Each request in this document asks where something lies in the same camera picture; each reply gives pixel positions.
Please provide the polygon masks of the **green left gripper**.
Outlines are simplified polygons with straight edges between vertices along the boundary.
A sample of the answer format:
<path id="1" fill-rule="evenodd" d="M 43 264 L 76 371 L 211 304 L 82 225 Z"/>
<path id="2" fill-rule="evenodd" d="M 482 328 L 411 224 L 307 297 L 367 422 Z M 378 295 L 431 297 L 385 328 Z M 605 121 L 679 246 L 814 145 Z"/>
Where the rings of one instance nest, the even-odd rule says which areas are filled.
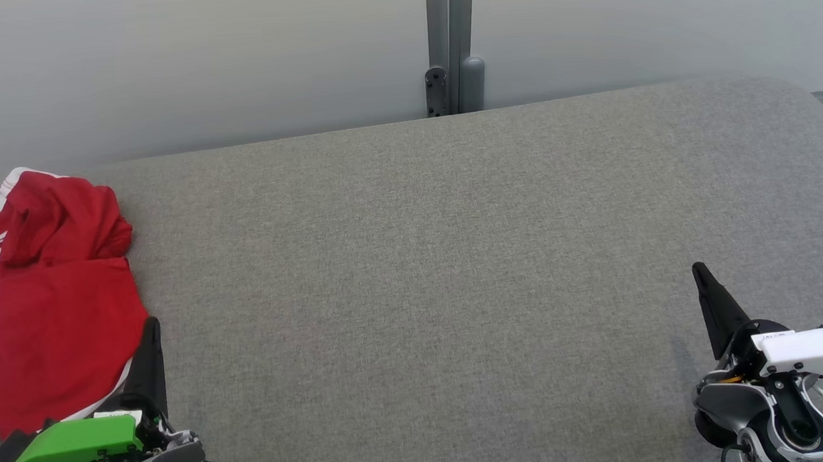
<path id="1" fill-rule="evenodd" d="M 170 432 L 162 326 L 148 317 L 122 395 L 83 419 L 63 419 L 32 436 L 12 462 L 108 462 L 166 447 Z"/>

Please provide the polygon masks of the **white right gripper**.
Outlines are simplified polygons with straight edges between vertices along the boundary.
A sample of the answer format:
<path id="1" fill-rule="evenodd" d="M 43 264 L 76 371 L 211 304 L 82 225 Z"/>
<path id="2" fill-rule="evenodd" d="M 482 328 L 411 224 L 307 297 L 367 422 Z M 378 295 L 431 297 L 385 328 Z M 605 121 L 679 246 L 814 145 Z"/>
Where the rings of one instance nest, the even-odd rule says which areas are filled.
<path id="1" fill-rule="evenodd" d="M 823 327 L 796 331 L 772 320 L 751 320 L 703 262 L 692 264 L 714 359 L 745 383 L 805 374 L 823 377 Z"/>

